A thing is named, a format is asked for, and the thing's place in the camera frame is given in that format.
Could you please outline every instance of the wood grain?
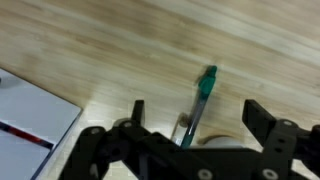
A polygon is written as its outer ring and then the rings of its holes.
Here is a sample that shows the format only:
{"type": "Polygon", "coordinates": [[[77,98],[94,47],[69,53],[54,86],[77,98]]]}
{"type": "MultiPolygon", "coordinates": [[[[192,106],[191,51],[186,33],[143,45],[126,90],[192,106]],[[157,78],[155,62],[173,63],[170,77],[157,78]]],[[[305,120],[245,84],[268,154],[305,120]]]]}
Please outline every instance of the wood grain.
{"type": "MultiPolygon", "coordinates": [[[[196,81],[219,67],[197,139],[231,135],[261,149],[241,123],[256,99],[277,117],[319,123],[320,1],[0,0],[0,67],[82,107],[54,168],[81,129],[106,129],[146,101],[146,127],[170,137],[196,81]]],[[[316,179],[301,165],[296,169],[316,179]]],[[[108,179],[134,179],[121,164],[108,179]]]]}

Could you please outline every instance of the table surface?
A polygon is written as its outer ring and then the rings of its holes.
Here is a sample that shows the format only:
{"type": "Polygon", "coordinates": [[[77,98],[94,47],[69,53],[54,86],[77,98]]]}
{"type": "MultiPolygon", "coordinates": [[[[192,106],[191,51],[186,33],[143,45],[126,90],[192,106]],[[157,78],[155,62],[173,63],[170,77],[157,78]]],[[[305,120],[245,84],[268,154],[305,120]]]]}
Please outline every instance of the table surface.
{"type": "MultiPolygon", "coordinates": [[[[146,128],[171,136],[208,65],[219,72],[194,143],[229,135],[245,99],[310,129],[320,117],[320,1],[1,0],[0,67],[84,109],[44,179],[81,130],[110,129],[146,101],[146,128]]],[[[295,165],[316,179],[301,165],[295,165]]],[[[135,179],[120,163],[108,179],[135,179]]]]}

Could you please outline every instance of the wooden table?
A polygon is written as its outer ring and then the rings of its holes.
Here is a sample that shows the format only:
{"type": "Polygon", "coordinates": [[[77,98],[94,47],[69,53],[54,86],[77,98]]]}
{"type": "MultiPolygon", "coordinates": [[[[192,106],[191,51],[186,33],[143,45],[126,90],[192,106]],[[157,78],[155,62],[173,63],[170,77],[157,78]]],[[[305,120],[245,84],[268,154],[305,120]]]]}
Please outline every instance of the wooden table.
{"type": "MultiPolygon", "coordinates": [[[[316,0],[1,0],[0,67],[84,109],[44,179],[83,128],[110,129],[136,99],[146,127],[170,137],[208,65],[219,72],[195,143],[223,134],[261,149],[241,123],[247,98],[303,128],[319,123],[319,17],[316,0]]],[[[134,179],[121,164],[108,177],[134,179]]]]}

